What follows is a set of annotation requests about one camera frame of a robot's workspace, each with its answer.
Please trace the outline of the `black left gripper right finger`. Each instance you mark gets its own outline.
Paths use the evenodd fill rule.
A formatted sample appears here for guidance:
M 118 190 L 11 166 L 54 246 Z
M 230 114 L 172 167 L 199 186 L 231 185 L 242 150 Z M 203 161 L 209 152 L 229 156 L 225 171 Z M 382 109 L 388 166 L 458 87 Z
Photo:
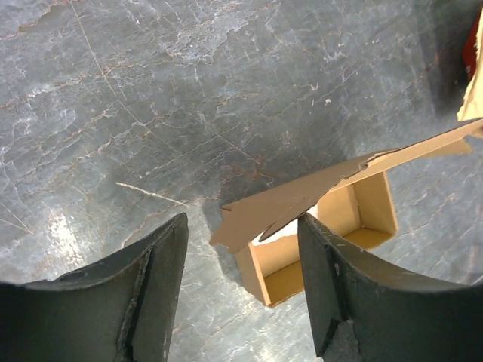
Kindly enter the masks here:
M 363 361 L 480 361 L 482 285 L 420 275 L 298 220 L 300 265 L 317 356 L 353 323 Z

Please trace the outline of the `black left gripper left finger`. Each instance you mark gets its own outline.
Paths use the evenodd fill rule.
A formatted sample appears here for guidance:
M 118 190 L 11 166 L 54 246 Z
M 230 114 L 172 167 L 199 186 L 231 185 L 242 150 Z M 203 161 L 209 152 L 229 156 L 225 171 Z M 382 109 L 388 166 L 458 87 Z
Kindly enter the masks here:
M 189 239 L 177 214 L 53 281 L 1 284 L 3 361 L 165 361 Z

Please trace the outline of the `brown cardboard paper box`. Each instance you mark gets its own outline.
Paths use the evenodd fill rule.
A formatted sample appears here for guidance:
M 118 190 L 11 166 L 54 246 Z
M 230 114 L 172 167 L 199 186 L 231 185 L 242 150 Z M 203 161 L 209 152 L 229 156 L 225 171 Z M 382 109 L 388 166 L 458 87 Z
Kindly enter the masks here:
M 303 292 L 297 220 L 308 213 L 364 250 L 393 238 L 398 222 L 388 170 L 417 158 L 472 151 L 468 135 L 482 120 L 397 149 L 373 152 L 221 207 L 223 222 L 210 243 L 235 256 L 243 287 L 275 307 Z

